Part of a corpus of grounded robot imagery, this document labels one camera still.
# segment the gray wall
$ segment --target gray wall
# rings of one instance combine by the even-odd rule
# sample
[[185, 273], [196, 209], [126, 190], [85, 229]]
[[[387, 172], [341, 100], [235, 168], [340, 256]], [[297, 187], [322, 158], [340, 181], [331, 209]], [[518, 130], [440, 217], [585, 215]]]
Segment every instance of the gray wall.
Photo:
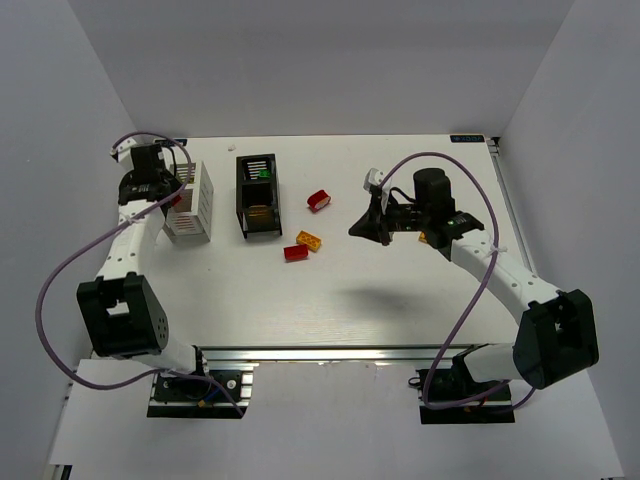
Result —
[[573, 0], [70, 3], [136, 125], [495, 135]]
[[[0, 61], [0, 476], [31, 480], [42, 475], [67, 384], [38, 342], [36, 294], [60, 260], [116, 221], [121, 172], [108, 152], [133, 127], [64, 0], [1, 2]], [[100, 256], [63, 274], [46, 304], [46, 328], [69, 364], [89, 345], [75, 286]]]
[[538, 269], [593, 300], [591, 379], [629, 478], [640, 478], [638, 25], [637, 2], [578, 0], [503, 138]]

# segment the white table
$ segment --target white table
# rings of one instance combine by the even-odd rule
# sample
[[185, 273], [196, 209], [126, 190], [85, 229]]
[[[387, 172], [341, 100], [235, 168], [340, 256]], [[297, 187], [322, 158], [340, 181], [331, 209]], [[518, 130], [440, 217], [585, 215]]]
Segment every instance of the white table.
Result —
[[[448, 153], [477, 176], [494, 204], [501, 244], [519, 258], [518, 244], [487, 146], [452, 144], [446, 135], [191, 139], [214, 184], [212, 241], [179, 246], [161, 234], [150, 282], [173, 332], [207, 346], [440, 344], [477, 288], [477, 281], [440, 253], [396, 234], [389, 247], [347, 235], [365, 212], [369, 168], [388, 170], [424, 150]], [[275, 153], [284, 234], [271, 241], [242, 237], [235, 216], [235, 158]], [[394, 176], [413, 193], [413, 173], [444, 168], [459, 209], [490, 226], [470, 181], [446, 161], [414, 160]], [[331, 204], [317, 214], [306, 200], [319, 189]], [[322, 238], [310, 258], [287, 264], [282, 248], [300, 230]], [[509, 342], [516, 326], [487, 294], [457, 342]]]
[[[445, 136], [193, 139], [193, 156], [215, 187], [213, 239], [161, 239], [150, 276], [171, 328], [209, 346], [439, 344], [477, 282], [417, 234], [390, 247], [350, 238], [365, 211], [370, 167], [386, 170], [416, 151], [463, 161], [491, 198], [501, 244], [519, 250], [484, 144]], [[277, 155], [284, 236], [245, 241], [235, 217], [235, 157]], [[395, 178], [443, 167], [458, 207], [489, 225], [478, 194], [441, 160], [416, 160]], [[313, 215], [318, 189], [332, 204]], [[317, 254], [286, 264], [282, 247], [304, 229], [323, 239]], [[456, 343], [513, 341], [515, 323], [490, 294]], [[111, 382], [144, 369], [134, 362], [85, 360], [79, 373]], [[72, 464], [72, 480], [156, 479], [597, 479], [621, 474], [586, 373], [534, 396], [514, 425], [421, 426], [409, 365], [268, 364], [257, 369], [242, 421], [147, 419], [150, 380], [116, 392], [74, 386], [51, 462]], [[354, 388], [339, 388], [351, 385]], [[526, 392], [514, 384], [514, 395]]]

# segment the yellow block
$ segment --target yellow block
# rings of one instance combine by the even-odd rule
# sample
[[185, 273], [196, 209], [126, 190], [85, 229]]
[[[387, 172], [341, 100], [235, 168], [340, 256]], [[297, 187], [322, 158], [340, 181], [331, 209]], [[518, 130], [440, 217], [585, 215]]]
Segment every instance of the yellow block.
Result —
[[310, 233], [301, 230], [296, 237], [296, 243], [299, 245], [306, 245], [312, 252], [317, 252], [320, 245], [322, 245], [322, 240], [315, 235], [311, 235]]

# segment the red object in white bin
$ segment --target red object in white bin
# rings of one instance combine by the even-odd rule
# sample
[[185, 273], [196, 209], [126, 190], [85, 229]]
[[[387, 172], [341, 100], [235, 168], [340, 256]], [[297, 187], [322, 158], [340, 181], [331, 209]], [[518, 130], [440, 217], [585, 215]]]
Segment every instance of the red object in white bin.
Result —
[[329, 205], [331, 197], [324, 190], [318, 190], [307, 200], [307, 204], [313, 213]]

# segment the red block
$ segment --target red block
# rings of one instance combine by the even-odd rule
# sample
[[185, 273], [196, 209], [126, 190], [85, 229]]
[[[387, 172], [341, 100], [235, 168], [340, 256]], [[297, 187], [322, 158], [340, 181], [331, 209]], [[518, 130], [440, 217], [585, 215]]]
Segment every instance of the red block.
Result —
[[309, 205], [309, 208], [311, 208], [311, 211], [313, 213], [316, 213], [321, 208], [329, 205], [330, 201], [331, 197], [327, 194], [327, 192], [325, 192], [324, 190], [318, 190], [307, 199], [307, 204]]
[[287, 262], [294, 260], [302, 260], [309, 256], [309, 247], [306, 245], [294, 245], [293, 247], [284, 248], [284, 258]]

